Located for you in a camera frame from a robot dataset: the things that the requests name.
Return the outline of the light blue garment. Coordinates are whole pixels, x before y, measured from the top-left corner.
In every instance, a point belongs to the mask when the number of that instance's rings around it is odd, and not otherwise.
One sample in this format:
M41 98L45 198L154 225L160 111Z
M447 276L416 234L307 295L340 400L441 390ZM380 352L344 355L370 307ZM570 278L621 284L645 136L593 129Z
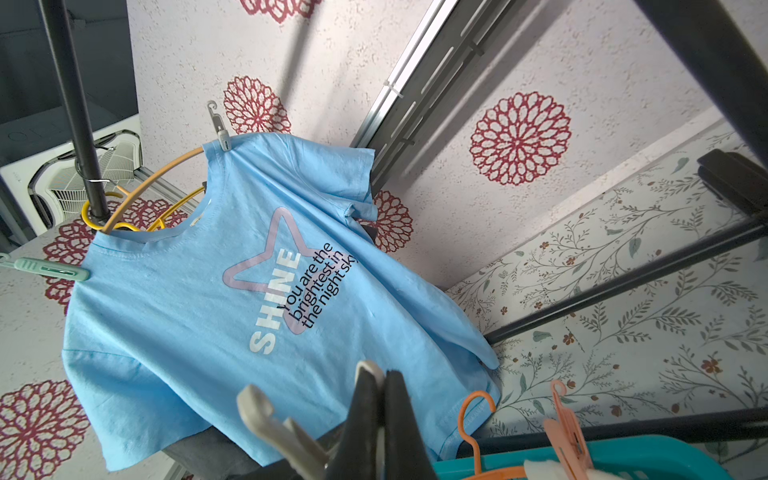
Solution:
M204 148L205 197L181 224L97 233L66 316L66 375L119 471L215 428L262 465L249 385L312 437L342 423L360 361L404 376L431 459L478 429L498 358L443 291L379 250L370 149L253 133Z

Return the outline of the mint green clothespin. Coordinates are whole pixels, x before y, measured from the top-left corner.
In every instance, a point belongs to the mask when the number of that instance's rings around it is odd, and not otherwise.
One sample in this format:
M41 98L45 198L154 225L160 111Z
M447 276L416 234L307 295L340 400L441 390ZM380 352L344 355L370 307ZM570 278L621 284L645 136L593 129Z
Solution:
M86 281L90 277L90 272L79 266L29 257L12 259L6 253L1 254L1 266L25 273L74 282Z

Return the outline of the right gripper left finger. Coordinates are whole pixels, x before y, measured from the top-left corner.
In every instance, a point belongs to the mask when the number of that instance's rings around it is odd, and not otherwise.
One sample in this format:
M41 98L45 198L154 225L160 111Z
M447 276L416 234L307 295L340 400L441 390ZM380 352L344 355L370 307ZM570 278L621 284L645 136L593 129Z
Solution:
M357 365L355 389L336 454L326 479L378 479L378 433L384 372L378 365Z

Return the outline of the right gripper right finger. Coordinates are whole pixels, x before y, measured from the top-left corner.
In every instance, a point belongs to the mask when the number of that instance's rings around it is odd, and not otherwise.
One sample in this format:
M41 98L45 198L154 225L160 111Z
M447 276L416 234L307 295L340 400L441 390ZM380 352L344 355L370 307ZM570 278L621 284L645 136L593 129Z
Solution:
M384 478L438 477L427 456L403 375L388 371L384 381Z

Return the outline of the wooden hanger metal hook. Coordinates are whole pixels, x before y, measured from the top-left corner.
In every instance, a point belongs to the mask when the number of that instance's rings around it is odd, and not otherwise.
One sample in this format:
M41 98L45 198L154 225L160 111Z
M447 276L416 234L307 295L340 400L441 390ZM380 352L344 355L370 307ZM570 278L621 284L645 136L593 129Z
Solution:
M133 191L127 191L123 188L119 188L118 193L110 192L109 196L117 196L123 197L123 202L115 209L114 212L107 211L108 218L105 221L103 225L96 223L94 220L91 219L89 216L90 207L91 204L88 200L85 201L83 204L81 211L80 211L80 217L81 220L84 222L86 226L91 228L94 231L101 231L105 234L112 232L115 229L127 229L128 231L138 232L139 228L136 227L133 224L130 224L128 222L123 221L123 216L125 212L133 205L133 203L141 197L141 195L147 191L151 186L153 186L158 180L162 178L163 175L171 171L172 169L180 166L184 162L201 155L204 152L204 149L202 147L198 147L196 149L193 149L180 157L176 158L175 160L171 161L167 165L165 165L163 168L158 170L157 172L151 174L147 179L143 180L142 183ZM171 205L168 209L166 209L162 214L160 214L150 225L148 232L154 232L159 229L165 229L167 227L167 224L165 223L165 220L172 215L175 211L179 210L182 206L189 203L195 196L198 194L201 194L205 191L205 187L201 186L194 190L192 193L187 194L180 200L178 200L176 203Z

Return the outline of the grey clothespin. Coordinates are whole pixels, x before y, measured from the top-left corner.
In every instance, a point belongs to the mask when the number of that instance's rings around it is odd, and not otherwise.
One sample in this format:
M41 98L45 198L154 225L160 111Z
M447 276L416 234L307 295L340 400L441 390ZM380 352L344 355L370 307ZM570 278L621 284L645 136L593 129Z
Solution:
M216 132L221 149L223 151L230 151L232 149L231 137L224 125L224 121L221 115L217 112L217 103L214 100L209 100L206 104L206 108Z

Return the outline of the white clothespin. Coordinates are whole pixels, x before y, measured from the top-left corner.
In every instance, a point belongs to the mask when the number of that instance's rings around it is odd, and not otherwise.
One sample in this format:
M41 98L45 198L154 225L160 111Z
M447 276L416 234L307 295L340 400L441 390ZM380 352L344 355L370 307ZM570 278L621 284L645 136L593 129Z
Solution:
M371 360L357 365L377 365ZM377 465L379 478L384 474L383 448L379 445L383 439L384 427L381 397L381 420L379 423ZM326 469L336 454L320 446L300 424L287 418L283 421L275 417L275 407L268 396L254 385L245 387L237 396L237 408L242 422L254 435L271 445L290 466L304 479L326 479Z

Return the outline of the yellow plastic hanger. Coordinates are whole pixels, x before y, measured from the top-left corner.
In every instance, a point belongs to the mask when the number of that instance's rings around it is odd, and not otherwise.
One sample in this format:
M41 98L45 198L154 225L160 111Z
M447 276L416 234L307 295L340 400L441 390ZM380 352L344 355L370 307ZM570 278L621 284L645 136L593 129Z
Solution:
M204 192L205 188L200 186L191 194L174 196L150 188L127 208L115 229L155 232L179 226Z

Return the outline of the dark grey t-shirt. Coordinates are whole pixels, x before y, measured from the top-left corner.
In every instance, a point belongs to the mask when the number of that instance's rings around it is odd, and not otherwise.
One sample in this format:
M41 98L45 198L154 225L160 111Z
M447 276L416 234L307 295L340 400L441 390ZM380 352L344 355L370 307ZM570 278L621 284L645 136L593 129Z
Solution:
M286 460L262 466L214 427L163 449L195 479L302 479Z

